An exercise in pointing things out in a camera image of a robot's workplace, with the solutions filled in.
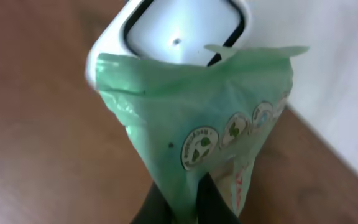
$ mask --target brown wooden table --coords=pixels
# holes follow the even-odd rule
[[[129,223],[151,179],[83,77],[114,0],[0,0],[0,223]],[[358,178],[285,111],[244,223],[358,223]]]

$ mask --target green leaf icon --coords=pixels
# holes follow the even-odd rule
[[[206,156],[208,155],[208,153],[209,153],[209,149],[207,149],[207,150],[203,153],[203,155],[201,156],[201,158],[206,157]]]
[[[203,137],[201,140],[201,146],[205,147],[207,145],[211,144],[211,140],[209,140],[208,137]]]
[[[193,158],[191,158],[191,160],[194,162],[198,159],[199,156],[200,156],[200,153],[198,152],[197,149],[195,149],[194,153],[193,153]]]
[[[230,136],[234,136],[236,138],[239,135],[239,133],[240,133],[240,130],[238,128],[236,128],[236,122],[233,122],[229,129]]]

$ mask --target green plastic bag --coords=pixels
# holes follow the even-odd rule
[[[224,60],[207,68],[100,54],[96,66],[99,94],[178,223],[196,221],[198,181],[227,162],[231,208],[240,213],[254,159],[292,88],[290,57],[308,50],[206,48]]]

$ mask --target wooden surface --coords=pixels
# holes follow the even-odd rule
[[[0,0],[0,223],[129,223],[151,179],[84,78],[113,0]],[[358,223],[358,178],[290,111],[257,159],[244,223]]]

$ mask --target wooden floor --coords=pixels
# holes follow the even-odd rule
[[[88,88],[117,0],[0,0],[0,223],[129,223],[151,179]],[[358,223],[358,178],[291,111],[257,159],[243,223]]]

